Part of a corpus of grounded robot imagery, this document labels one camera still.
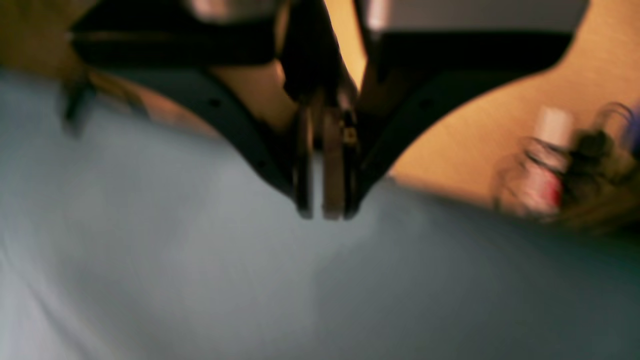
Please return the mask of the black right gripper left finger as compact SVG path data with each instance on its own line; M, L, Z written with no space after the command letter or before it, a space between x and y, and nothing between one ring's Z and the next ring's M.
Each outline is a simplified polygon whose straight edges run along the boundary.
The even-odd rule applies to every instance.
M190 0L100 0L70 28L86 64L141 85L188 109L229 141L259 178L313 217L310 123L280 136L214 76L214 66L275 58L278 4L241 6L248 16L199 16Z

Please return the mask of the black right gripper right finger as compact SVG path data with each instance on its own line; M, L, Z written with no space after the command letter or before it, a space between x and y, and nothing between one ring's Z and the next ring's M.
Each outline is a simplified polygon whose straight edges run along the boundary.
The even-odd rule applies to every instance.
M478 96L551 68L573 0L350 0L365 64L322 117L323 215L349 220L422 132Z

